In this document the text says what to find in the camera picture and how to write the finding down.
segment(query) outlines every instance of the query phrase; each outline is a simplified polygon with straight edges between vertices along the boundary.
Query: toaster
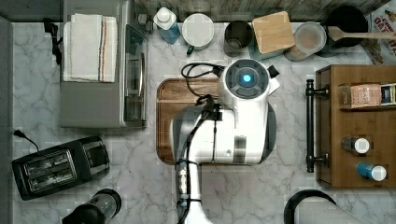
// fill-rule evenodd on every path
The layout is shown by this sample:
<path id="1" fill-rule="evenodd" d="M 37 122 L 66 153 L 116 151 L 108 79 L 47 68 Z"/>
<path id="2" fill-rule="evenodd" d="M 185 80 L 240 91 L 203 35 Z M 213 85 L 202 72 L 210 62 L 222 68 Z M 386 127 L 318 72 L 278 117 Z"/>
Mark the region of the toaster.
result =
<path id="1" fill-rule="evenodd" d="M 84 184 L 109 170 L 106 146 L 98 136 L 40 150 L 12 162 L 24 201 Z"/>

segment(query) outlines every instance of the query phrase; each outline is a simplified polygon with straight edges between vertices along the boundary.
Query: striped towel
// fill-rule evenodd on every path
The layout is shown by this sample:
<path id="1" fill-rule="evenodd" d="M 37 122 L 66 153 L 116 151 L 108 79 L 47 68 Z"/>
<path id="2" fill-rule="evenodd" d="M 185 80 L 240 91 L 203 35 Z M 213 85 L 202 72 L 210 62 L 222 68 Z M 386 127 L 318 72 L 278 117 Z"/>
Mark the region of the striped towel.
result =
<path id="1" fill-rule="evenodd" d="M 117 37 L 114 17 L 73 15 L 64 26 L 64 81 L 114 82 Z"/>

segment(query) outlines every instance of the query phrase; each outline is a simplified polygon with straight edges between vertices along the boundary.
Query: stainless steel appliance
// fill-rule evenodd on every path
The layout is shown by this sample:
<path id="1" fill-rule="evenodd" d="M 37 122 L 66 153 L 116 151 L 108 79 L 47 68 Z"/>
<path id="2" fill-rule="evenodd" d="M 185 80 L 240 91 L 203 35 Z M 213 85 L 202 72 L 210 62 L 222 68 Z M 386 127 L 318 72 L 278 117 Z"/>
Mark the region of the stainless steel appliance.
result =
<path id="1" fill-rule="evenodd" d="M 117 18 L 118 47 L 114 83 L 61 80 L 62 127 L 122 128 L 146 126 L 148 37 L 135 20 L 134 1 L 64 2 L 64 20 L 75 13 Z"/>
<path id="2" fill-rule="evenodd" d="M 257 61 L 237 60 L 219 77 L 219 99 L 201 95 L 204 107 L 186 107 L 173 117 L 178 223 L 212 223 L 202 207 L 200 164 L 254 165 L 272 152 L 276 115 L 267 100 L 279 87 L 278 74 Z"/>

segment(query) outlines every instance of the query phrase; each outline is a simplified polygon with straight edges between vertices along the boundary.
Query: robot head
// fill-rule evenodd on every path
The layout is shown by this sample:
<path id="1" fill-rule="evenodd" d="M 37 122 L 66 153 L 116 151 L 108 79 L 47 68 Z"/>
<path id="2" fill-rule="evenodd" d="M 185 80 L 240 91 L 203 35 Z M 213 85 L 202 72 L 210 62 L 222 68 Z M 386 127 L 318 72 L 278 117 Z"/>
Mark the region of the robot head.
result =
<path id="1" fill-rule="evenodd" d="M 241 59 L 225 68 L 219 88 L 220 101 L 229 105 L 234 100 L 266 100 L 270 87 L 268 70 L 259 62 Z"/>

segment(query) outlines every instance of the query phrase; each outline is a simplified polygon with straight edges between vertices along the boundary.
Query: blue jar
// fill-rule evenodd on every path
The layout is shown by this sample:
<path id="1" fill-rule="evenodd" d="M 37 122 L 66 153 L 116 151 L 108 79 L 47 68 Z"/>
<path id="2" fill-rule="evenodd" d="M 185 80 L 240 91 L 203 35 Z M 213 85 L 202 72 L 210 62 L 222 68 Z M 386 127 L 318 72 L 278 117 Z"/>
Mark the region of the blue jar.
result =
<path id="1" fill-rule="evenodd" d="M 387 177 L 387 170 L 384 167 L 367 162 L 359 162 L 356 171 L 359 175 L 376 181 L 382 181 Z"/>

